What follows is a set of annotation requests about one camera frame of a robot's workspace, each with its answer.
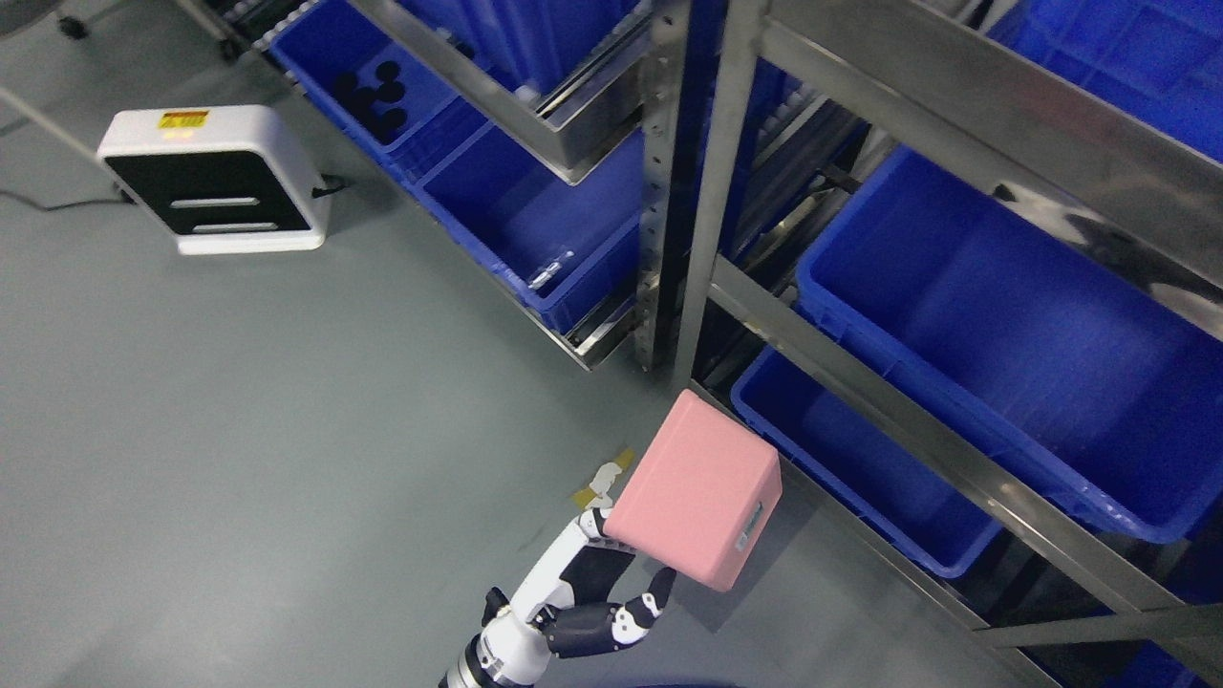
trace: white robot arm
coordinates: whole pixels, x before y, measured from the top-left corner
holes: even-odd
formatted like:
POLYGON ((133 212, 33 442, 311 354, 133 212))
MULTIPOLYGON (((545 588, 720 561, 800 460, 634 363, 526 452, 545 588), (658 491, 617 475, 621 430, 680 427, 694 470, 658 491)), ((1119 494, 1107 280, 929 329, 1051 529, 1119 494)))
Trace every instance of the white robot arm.
POLYGON ((484 599, 482 631, 438 688, 528 688, 553 657, 582 657, 630 648, 663 613, 675 571, 663 568, 649 589, 625 604, 608 602, 636 551, 607 538, 610 510, 587 510, 571 521, 506 600, 497 588, 484 599))

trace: black round object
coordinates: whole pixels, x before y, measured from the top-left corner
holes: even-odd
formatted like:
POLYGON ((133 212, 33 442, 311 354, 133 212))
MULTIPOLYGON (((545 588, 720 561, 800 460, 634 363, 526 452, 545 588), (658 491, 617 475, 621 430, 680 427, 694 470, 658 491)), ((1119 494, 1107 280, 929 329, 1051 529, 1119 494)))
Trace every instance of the black round object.
POLYGON ((232 38, 225 38, 216 42, 216 50, 221 55, 221 61, 226 65, 232 65, 242 56, 242 46, 237 44, 237 40, 232 38))
POLYGON ((383 103, 399 103, 404 99, 405 93, 407 89, 397 81, 388 81, 378 87, 378 99, 383 103))
POLYGON ((386 60, 385 62, 378 65, 378 67, 374 70, 374 76, 377 76, 383 81, 394 81, 395 77, 399 76, 399 72, 401 70, 402 67, 399 66, 399 62, 393 62, 391 60, 386 60))
POLYGON ((71 38, 72 40, 81 40, 89 35, 89 28, 84 26, 84 22, 76 17, 60 17, 60 33, 71 38))
POLYGON ((404 111, 404 108, 391 108, 383 112, 382 126, 386 131, 394 132, 405 123, 407 123, 407 112, 404 111))
POLYGON ((374 138, 377 138, 378 142, 382 143, 383 145, 386 145, 391 141, 395 141, 395 130, 393 128, 378 128, 374 130, 373 134, 374 138))
POLYGON ((335 77, 335 83, 331 84, 331 90, 339 97, 347 95, 357 89, 361 82, 357 79, 357 75, 353 72, 341 72, 340 76, 335 77))
POLYGON ((353 110, 368 110, 373 106, 374 100, 378 99, 378 94, 373 88, 368 86, 362 86, 361 88, 352 92, 352 108, 353 110))

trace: pink box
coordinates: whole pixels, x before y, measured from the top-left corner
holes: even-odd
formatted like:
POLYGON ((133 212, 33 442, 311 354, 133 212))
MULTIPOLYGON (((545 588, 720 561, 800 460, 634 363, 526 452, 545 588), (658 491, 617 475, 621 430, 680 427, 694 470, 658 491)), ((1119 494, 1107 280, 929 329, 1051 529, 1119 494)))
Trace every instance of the pink box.
POLYGON ((780 497, 777 450, 685 390, 616 501, 607 534, 725 593, 780 497))

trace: yellow label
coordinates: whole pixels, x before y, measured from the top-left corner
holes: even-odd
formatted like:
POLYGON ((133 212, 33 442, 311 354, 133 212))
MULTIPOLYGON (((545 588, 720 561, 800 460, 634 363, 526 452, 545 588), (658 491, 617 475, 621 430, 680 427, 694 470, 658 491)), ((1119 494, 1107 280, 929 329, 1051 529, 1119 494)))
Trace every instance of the yellow label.
POLYGON ((165 112, 158 128, 199 128, 208 119, 208 110, 181 110, 177 112, 165 112))

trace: white device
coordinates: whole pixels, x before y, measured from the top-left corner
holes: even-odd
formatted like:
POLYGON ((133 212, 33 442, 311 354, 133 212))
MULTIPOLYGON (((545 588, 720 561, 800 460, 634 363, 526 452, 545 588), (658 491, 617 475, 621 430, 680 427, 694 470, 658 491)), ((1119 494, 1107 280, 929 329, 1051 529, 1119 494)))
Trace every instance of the white device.
POLYGON ((272 108, 126 110, 97 154, 180 253, 308 251, 327 236, 333 189, 272 108))

